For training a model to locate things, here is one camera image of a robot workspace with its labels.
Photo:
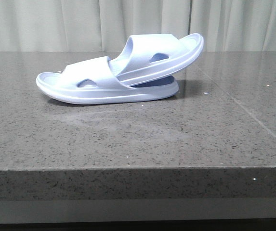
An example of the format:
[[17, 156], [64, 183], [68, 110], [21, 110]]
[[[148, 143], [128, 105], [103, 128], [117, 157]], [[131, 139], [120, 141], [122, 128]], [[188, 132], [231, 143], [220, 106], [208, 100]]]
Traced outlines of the pale green curtain panel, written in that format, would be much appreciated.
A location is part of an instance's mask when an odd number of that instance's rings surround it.
[[121, 51], [130, 35], [189, 33], [190, 0], [0, 0], [0, 51]]
[[276, 51], [276, 0], [195, 0], [190, 33], [204, 51]]

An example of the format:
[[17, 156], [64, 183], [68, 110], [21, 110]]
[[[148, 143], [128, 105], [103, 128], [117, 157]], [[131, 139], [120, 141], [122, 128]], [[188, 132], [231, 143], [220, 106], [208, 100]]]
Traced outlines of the pale green curtain right panel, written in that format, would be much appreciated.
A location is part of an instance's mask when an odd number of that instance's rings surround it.
[[195, 0], [190, 33], [204, 51], [276, 51], [276, 0]]

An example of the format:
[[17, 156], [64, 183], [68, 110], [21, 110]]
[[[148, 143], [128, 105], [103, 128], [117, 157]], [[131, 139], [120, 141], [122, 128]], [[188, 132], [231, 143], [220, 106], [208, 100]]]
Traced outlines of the light blue slipper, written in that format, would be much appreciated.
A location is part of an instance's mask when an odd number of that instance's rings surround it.
[[168, 98], [179, 90], [173, 76], [132, 87], [123, 84], [111, 72], [107, 56], [70, 64], [62, 73], [40, 73], [36, 84], [49, 97], [73, 104], [151, 101]]
[[139, 85], [186, 68], [203, 46], [204, 39], [198, 33], [181, 39], [172, 34], [131, 35], [121, 54], [108, 61], [108, 66], [124, 85]]

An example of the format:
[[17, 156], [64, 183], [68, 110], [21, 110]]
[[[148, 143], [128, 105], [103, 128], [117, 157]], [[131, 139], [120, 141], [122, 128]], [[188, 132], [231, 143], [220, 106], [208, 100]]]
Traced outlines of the pale green curtain left panel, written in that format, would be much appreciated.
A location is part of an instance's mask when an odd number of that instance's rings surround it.
[[130, 35], [189, 33], [190, 0], [0, 0], [0, 51], [121, 51]]

